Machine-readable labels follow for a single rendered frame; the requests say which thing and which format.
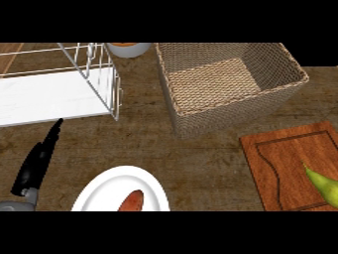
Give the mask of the green pear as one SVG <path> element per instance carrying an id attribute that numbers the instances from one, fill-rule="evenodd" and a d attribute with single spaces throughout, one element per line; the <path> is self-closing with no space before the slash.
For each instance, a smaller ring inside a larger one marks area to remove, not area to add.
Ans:
<path id="1" fill-rule="evenodd" d="M 310 170 L 305 164 L 303 164 L 303 170 L 323 200 L 332 207 L 338 208 L 338 181 Z"/>

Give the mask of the woven wicker basket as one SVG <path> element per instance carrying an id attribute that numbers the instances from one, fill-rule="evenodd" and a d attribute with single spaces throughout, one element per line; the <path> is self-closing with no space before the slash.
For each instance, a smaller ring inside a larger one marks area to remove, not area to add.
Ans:
<path id="1" fill-rule="evenodd" d="M 308 81 L 280 43 L 158 43 L 174 133 L 192 138 L 270 114 Z"/>

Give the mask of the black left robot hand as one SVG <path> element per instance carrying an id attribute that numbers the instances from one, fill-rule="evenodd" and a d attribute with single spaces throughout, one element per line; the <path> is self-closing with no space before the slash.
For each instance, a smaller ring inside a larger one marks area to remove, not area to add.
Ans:
<path id="1" fill-rule="evenodd" d="M 63 119 L 59 119 L 50 128 L 44 141 L 35 144 L 24 160 L 10 189 L 10 193 L 16 196 L 24 196 L 29 188 L 38 189 L 41 186 L 59 140 L 62 123 Z"/>

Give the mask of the white bowl with orange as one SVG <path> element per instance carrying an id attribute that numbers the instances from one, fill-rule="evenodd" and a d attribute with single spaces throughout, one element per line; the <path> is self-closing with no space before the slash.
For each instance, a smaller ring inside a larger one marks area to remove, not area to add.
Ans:
<path id="1" fill-rule="evenodd" d="M 112 54 L 119 58 L 136 58 L 145 54 L 150 44 L 149 43 L 108 43 L 106 44 Z"/>

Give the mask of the white oval plate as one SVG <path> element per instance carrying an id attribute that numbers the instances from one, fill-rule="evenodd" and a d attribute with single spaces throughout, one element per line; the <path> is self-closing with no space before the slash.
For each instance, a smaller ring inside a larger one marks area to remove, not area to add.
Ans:
<path id="1" fill-rule="evenodd" d="M 164 188 L 153 176 L 134 166 L 103 171 L 86 185 L 72 211 L 117 211 L 133 191 L 142 191 L 142 211 L 168 211 Z"/>

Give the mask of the brown wooden cutting board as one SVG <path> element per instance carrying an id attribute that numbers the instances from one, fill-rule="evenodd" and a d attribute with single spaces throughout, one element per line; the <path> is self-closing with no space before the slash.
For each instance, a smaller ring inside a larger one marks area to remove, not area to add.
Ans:
<path id="1" fill-rule="evenodd" d="M 338 134 L 329 121 L 241 138 L 266 211 L 336 210 L 323 200 L 304 166 L 338 181 Z"/>

